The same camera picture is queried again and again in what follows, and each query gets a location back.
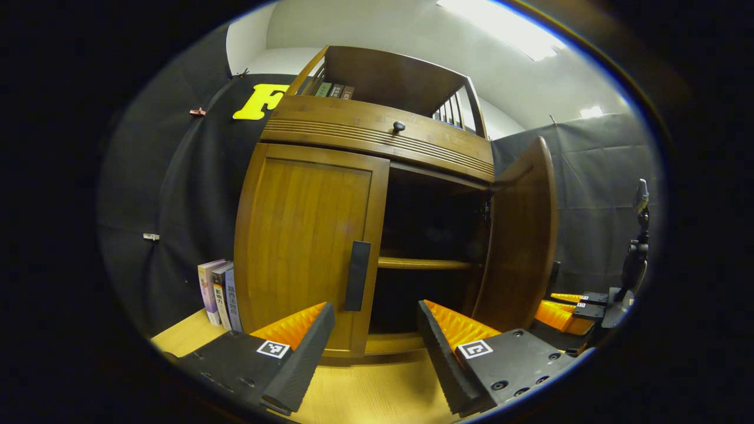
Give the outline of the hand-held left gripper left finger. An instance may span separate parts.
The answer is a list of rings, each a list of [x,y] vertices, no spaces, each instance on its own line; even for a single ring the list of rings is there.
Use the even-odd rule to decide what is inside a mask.
[[[251,334],[229,330],[168,360],[235,405],[285,416],[297,412],[336,324],[322,302]]]

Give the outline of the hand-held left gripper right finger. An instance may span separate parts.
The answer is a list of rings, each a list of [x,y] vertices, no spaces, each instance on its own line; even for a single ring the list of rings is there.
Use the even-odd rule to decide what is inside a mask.
[[[460,417],[522,403],[581,363],[523,329],[501,332],[430,300],[417,326],[450,411]]]

